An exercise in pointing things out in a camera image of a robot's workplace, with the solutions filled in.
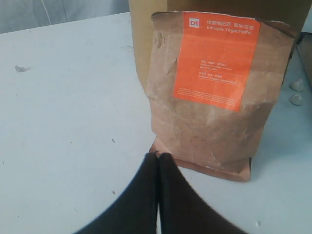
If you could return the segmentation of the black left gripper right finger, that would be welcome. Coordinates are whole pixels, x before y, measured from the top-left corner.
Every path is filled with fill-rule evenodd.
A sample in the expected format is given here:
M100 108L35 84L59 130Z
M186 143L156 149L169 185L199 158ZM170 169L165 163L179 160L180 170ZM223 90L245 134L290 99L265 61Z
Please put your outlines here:
M158 158L163 234L244 234L210 207L190 186L169 153Z

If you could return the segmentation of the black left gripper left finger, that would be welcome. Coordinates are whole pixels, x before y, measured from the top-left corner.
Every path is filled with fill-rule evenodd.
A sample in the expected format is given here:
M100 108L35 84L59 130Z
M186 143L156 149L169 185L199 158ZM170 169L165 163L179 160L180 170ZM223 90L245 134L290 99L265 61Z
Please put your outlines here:
M158 172L155 153L147 153L136 175L117 200L77 233L155 234Z

